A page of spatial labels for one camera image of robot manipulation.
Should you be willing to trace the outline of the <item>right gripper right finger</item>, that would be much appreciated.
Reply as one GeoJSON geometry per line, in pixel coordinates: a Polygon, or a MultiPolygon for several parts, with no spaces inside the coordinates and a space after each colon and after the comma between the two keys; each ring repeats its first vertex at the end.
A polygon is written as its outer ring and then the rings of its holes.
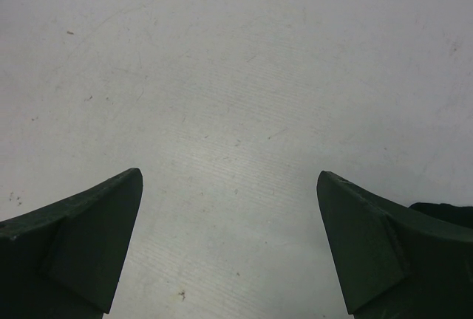
{"type": "Polygon", "coordinates": [[[470,318],[472,229],[427,216],[323,171],[319,209],[355,318],[470,318]]]}

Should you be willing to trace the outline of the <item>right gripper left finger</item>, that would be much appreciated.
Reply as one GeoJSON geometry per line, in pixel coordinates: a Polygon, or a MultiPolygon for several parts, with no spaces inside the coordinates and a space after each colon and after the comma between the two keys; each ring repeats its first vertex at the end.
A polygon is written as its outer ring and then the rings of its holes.
{"type": "Polygon", "coordinates": [[[1,222],[1,317],[108,314],[142,193],[143,175],[130,168],[1,222]]]}

